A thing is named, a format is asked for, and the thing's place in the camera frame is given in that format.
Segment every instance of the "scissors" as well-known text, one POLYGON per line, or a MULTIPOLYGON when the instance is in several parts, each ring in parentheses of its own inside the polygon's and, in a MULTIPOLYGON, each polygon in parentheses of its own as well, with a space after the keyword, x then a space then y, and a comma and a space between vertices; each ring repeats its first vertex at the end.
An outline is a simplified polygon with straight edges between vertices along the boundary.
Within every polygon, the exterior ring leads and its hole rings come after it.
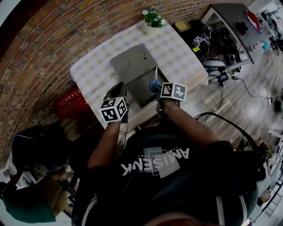
POLYGON ((158 73, 157 73, 157 66, 155 68, 155 76, 154 76, 154 79, 153 81, 150 82, 149 84, 149 87, 150 87, 150 90, 153 92, 153 93, 156 93, 158 92, 158 90, 156 89, 157 87, 161 87, 159 81, 158 81, 158 73))

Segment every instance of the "yellow box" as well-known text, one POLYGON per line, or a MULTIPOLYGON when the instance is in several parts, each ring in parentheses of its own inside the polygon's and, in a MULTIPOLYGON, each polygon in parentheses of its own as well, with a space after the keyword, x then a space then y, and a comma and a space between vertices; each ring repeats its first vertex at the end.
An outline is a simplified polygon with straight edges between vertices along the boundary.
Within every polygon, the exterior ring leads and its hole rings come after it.
POLYGON ((190 24, 184 20, 176 22, 175 27, 177 28, 179 32, 183 32, 191 28, 190 24))

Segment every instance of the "table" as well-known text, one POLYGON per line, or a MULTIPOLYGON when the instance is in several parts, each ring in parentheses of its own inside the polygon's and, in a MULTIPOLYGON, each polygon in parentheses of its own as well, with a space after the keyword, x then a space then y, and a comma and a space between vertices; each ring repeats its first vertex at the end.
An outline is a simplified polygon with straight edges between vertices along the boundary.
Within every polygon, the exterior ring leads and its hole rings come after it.
POLYGON ((201 20, 202 23, 206 24, 213 14, 217 15, 218 18, 224 23, 229 32, 234 36, 236 41, 242 44, 244 53, 247 56, 246 60, 230 66, 229 70, 244 66, 249 63, 255 64, 263 55, 264 49, 259 48, 252 51, 250 47, 258 42, 266 41, 269 43, 268 35, 265 31, 258 33, 255 27, 250 23, 245 15, 245 11, 249 11, 244 4, 211 4, 210 10, 206 13, 204 18, 201 20), (236 22, 244 22, 249 29, 249 34, 242 35, 236 28, 236 22))
MULTIPOLYGON (((207 85, 207 72, 168 23, 157 33, 150 35, 142 31, 143 23, 144 21, 140 21, 116 34, 70 68, 73 80, 104 128, 107 124, 98 109, 107 91, 119 83, 110 60, 135 45, 143 43, 146 46, 168 81, 186 85, 188 92, 200 84, 207 85)), ((129 132, 157 114, 157 102, 153 101, 141 109, 131 93, 128 92, 127 97, 127 103, 130 104, 129 120, 127 126, 122 124, 121 130, 129 132)))

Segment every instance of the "white flower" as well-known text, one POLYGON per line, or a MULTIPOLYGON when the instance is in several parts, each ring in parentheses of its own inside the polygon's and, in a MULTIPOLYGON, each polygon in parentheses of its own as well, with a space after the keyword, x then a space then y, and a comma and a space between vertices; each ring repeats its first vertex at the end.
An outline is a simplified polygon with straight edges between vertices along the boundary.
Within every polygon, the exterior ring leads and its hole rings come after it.
POLYGON ((143 15, 147 15, 149 12, 147 10, 142 11, 143 15))

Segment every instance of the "red object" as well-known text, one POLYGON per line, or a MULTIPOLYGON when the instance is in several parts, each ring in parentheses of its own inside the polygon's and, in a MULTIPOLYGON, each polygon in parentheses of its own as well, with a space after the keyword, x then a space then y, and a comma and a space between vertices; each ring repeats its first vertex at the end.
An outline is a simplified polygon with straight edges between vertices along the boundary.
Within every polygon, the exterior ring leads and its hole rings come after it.
POLYGON ((85 111, 91 110, 91 108, 85 101, 80 89, 76 87, 57 100, 56 110, 59 119, 64 120, 76 117, 85 111))
POLYGON ((248 11, 245 11, 245 14, 246 14, 248 20, 251 22, 251 24, 256 28, 256 30, 258 32, 261 32, 260 24, 258 23, 258 19, 257 19, 256 15, 254 15, 252 12, 248 12, 248 11))

